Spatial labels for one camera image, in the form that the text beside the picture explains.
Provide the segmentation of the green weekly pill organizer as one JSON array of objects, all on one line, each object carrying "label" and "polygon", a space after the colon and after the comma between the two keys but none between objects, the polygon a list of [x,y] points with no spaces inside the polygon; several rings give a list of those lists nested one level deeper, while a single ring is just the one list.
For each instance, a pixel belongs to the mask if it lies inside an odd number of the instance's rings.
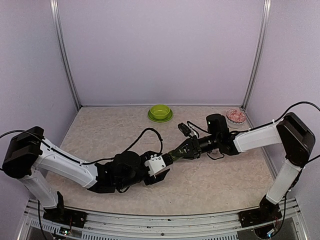
[{"label": "green weekly pill organizer", "polygon": [[175,161],[181,159],[181,156],[173,155],[171,152],[167,153],[165,163],[166,165],[172,165]]}]

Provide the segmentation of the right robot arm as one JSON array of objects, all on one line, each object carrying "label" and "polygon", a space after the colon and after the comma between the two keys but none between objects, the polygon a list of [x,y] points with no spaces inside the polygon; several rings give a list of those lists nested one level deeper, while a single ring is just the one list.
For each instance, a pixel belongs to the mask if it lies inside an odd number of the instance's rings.
[{"label": "right robot arm", "polygon": [[[205,127],[210,114],[224,114],[226,107],[183,106],[174,108],[176,123],[190,120]],[[280,144],[265,147],[276,171],[284,161],[284,149]],[[288,194],[296,198],[301,212],[307,214],[314,207],[320,209],[320,180],[317,171],[320,160],[315,160],[303,170],[299,182]],[[257,207],[272,185],[271,170],[263,156],[262,148],[249,150],[237,156],[226,156],[217,161],[206,155],[196,160],[178,160],[169,173],[170,201],[175,215],[207,214]]]}]

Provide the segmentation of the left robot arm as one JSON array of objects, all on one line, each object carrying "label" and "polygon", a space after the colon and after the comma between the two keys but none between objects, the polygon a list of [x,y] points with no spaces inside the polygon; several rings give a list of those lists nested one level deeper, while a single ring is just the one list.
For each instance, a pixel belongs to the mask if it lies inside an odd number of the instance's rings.
[{"label": "left robot arm", "polygon": [[41,169],[67,178],[88,191],[113,194],[125,193],[140,182],[145,185],[161,182],[169,171],[168,166],[174,162],[170,153],[147,151],[139,155],[131,150],[131,145],[111,158],[86,161],[54,145],[39,126],[11,130],[1,137],[10,134],[15,136],[9,143],[2,171],[18,179],[61,223],[70,218],[70,211],[63,206],[62,194],[51,188]]}]

